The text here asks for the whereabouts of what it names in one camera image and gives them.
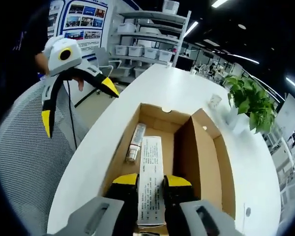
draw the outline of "cardboard box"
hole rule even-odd
[[[177,111],[166,113],[160,107],[141,104],[112,158],[102,186],[103,194],[115,178],[140,172],[141,154],[135,163],[125,162],[139,122],[147,125],[145,136],[162,139],[164,174],[185,178],[191,182],[197,197],[209,200],[235,219],[234,180],[226,146],[220,131],[202,109],[190,116]],[[166,226],[148,231],[167,234]]]

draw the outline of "white table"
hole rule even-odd
[[[223,100],[207,106],[213,93]],[[66,168],[50,210],[48,233],[67,224],[69,215],[97,196],[114,149],[140,103],[193,114],[203,108],[220,129],[231,161],[236,191],[236,228],[247,236],[274,235],[280,218],[280,190],[271,155],[260,134],[235,136],[221,114],[230,110],[227,91],[189,72],[155,64],[115,99],[97,120]],[[246,209],[251,215],[245,217]]]

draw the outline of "metal shelf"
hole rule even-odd
[[[112,55],[110,56],[111,59],[129,59],[129,60],[137,60],[137,61],[142,61],[145,63],[150,63],[150,64],[161,64],[161,65],[167,65],[167,62],[157,60],[157,59],[150,59],[150,58],[145,58],[145,57],[131,57],[131,56],[119,56],[119,55]]]
[[[186,17],[163,13],[160,11],[131,11],[119,13],[125,18],[137,18],[137,19],[151,19],[164,22],[175,23],[178,25],[183,25],[187,20]]]
[[[155,33],[116,33],[115,35],[119,36],[131,36],[137,39],[143,39],[143,40],[150,40],[150,41],[157,41],[161,43],[168,43],[173,45],[178,45],[179,39],[171,38],[162,34],[155,34]]]
[[[164,25],[159,25],[159,24],[148,24],[148,23],[143,23],[140,24],[141,27],[149,27],[149,28],[156,28],[160,30],[167,30],[170,32],[175,32],[175,33],[181,33],[182,29],[171,27],[171,26],[164,26]]]

